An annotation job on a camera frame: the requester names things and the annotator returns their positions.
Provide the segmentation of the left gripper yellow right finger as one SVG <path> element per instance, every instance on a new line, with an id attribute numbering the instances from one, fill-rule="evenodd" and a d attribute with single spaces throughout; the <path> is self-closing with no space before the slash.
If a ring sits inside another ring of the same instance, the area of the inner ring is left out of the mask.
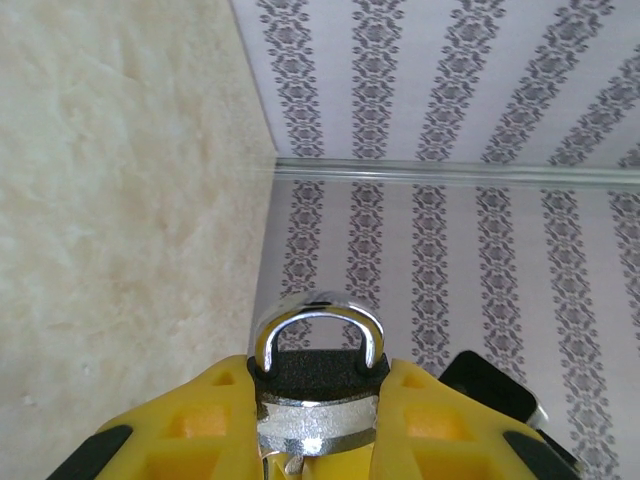
<path id="1" fill-rule="evenodd" d="M 382 383 L 371 479 L 578 479 L 528 425 L 394 359 Z"/>

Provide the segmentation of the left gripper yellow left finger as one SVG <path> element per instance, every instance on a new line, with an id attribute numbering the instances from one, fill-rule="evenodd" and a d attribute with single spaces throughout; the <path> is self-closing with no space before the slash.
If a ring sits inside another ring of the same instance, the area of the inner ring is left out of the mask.
<path id="1" fill-rule="evenodd" d="M 254 382 L 244 355 L 103 424 L 53 479 L 261 479 Z"/>

